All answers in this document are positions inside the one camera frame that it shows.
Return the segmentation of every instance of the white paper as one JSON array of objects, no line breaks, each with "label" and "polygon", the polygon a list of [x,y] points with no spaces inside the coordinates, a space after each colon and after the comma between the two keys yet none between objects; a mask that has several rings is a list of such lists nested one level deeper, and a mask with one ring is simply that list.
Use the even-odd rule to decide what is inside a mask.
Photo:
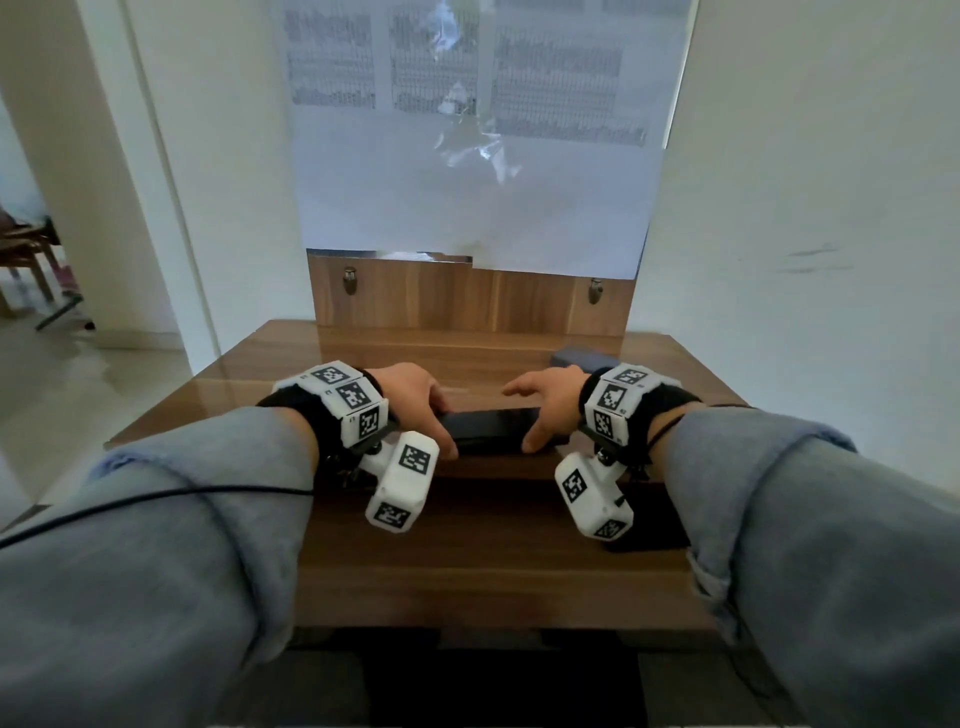
[{"label": "white paper", "polygon": [[[434,53],[434,3],[275,0],[304,247],[633,278],[688,1],[480,3],[450,0],[458,37]],[[497,158],[446,166],[479,146],[478,112]]]}]

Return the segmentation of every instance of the light blue sleeve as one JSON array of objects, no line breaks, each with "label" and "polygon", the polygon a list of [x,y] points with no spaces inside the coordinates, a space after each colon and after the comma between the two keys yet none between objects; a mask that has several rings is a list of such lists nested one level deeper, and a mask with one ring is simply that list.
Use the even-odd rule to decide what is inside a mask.
[{"label": "light blue sleeve", "polygon": [[667,487],[702,597],[817,728],[960,721],[960,500],[824,425],[704,410]]},{"label": "light blue sleeve", "polygon": [[[285,420],[248,407],[115,450],[19,529],[191,484],[309,493],[310,465]],[[230,682],[288,639],[311,503],[168,497],[0,550],[0,726],[207,725]]]}]

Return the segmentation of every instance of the wooden tabletop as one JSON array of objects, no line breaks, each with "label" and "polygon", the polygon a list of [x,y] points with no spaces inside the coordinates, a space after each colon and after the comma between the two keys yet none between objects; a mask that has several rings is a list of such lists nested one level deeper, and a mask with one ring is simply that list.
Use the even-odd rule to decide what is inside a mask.
[{"label": "wooden tabletop", "polygon": [[[566,345],[680,379],[708,403],[742,400],[671,337],[318,328],[272,321],[113,437],[108,447],[255,404],[278,379],[342,359],[414,361],[455,409],[536,405],[500,387],[549,365]],[[572,447],[587,449],[576,437]],[[300,556],[301,626],[488,626],[702,629],[681,551],[607,552],[576,530],[553,483],[560,460],[462,458],[438,468],[427,507],[396,536],[364,519],[369,493],[320,491]]]}]

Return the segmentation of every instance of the person's left hand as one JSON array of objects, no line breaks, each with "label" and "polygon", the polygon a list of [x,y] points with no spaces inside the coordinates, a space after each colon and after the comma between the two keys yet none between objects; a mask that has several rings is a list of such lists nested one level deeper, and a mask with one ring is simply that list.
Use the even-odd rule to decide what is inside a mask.
[{"label": "person's left hand", "polygon": [[410,362],[367,371],[380,385],[383,396],[390,400],[390,411],[400,421],[400,427],[432,437],[440,446],[441,458],[455,460],[457,446],[434,414],[435,411],[450,411],[450,404],[437,380]]}]

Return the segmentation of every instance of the finger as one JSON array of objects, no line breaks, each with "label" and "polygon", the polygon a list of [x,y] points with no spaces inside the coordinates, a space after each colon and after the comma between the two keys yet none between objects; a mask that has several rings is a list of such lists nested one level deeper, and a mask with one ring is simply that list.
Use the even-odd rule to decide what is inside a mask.
[{"label": "finger", "polygon": [[432,437],[437,442],[437,445],[440,446],[441,460],[456,460],[460,454],[457,452],[457,444],[453,442],[450,433],[446,431],[432,412],[429,417],[423,419],[421,425],[417,427],[417,432]]},{"label": "finger", "polygon": [[507,395],[522,395],[523,397],[529,397],[535,392],[540,391],[540,372],[527,372],[525,375],[520,375],[513,381],[507,382],[503,387],[503,394]]},{"label": "finger", "polygon": [[551,437],[553,437],[553,432],[546,426],[543,417],[539,417],[537,421],[534,422],[534,426],[527,432],[527,436],[523,438],[523,447],[521,449],[528,453],[538,452],[543,449],[544,445],[550,442]]},{"label": "finger", "polygon": [[430,408],[434,412],[452,412],[450,400],[446,398],[446,392],[440,388],[440,383],[436,379],[430,379]]}]

